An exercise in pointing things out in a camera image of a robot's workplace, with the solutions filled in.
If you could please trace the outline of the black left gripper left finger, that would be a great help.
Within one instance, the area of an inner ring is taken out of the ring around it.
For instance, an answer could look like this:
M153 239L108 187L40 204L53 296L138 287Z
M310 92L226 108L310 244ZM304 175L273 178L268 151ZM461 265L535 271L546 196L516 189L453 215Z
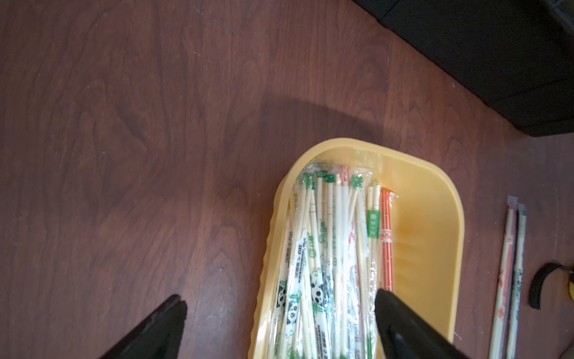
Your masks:
M188 307L168 297L102 358L178 358Z

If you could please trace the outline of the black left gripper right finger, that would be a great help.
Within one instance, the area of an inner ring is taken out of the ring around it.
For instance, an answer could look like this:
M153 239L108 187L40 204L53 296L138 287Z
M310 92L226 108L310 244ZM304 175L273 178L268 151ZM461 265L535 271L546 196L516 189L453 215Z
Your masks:
M465 358L394 293L379 289L375 317L387 358Z

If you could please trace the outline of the red print chopsticks pair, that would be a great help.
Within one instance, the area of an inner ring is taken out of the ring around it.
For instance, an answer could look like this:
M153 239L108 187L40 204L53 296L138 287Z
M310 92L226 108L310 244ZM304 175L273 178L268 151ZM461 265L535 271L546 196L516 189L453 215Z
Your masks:
M511 279L513 273L514 245L517 235L518 198L508 196L505 235L502 246L502 256L496 290L496 305L493 315L493 326L490 338L488 358L502 358L505 336L505 323L511 295Z

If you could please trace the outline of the green panda chopsticks pair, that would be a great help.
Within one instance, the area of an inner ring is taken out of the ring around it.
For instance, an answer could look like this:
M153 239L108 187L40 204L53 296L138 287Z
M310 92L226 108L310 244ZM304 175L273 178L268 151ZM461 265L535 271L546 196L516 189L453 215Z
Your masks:
M515 359L517 351L517 334L520 317L520 302L523 286L523 257L526 241L526 223L528 212L526 207L518 204L517 249L514 263L514 276L512 286L511 311L509 317L508 343L506 358Z

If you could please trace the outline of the yellow plastic storage box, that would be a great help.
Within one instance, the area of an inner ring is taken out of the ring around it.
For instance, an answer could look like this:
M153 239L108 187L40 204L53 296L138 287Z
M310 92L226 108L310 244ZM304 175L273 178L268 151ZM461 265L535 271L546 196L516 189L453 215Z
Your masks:
M288 198L299 173L314 160L371 168L376 180L399 196L391 209L394 293L453 340L465 232L454 183L439 167L414 156L356 139L330 139L306 151L277 188L248 357L266 355Z

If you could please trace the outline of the green print wrapped chopsticks pair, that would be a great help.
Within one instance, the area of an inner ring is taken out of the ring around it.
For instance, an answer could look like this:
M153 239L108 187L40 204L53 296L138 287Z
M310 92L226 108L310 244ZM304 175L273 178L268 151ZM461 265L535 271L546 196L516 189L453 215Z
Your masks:
M306 252L305 217L309 211L307 200L312 188L309 174L303 172L294 187L294 201L289 209L293 211L290 217L291 245L285 279L285 309L281 329L278 331L274 354L276 358L290 358L293 336L296 335L297 319L300 312L300 293L303 276L303 262Z

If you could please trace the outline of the white green text chopsticks pair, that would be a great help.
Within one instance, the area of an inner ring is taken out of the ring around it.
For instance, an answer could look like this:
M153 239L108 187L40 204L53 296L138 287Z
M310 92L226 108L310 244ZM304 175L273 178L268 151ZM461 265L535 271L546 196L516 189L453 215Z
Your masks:
M367 236L369 247L369 290L375 296L378 288L378 239L380 226L380 190L378 182L367 188Z

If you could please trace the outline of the black plastic toolbox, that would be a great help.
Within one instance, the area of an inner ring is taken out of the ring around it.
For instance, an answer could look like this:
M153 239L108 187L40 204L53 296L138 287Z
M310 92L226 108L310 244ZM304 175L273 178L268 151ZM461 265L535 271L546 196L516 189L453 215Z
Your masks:
M520 132L573 131L571 1L362 1Z

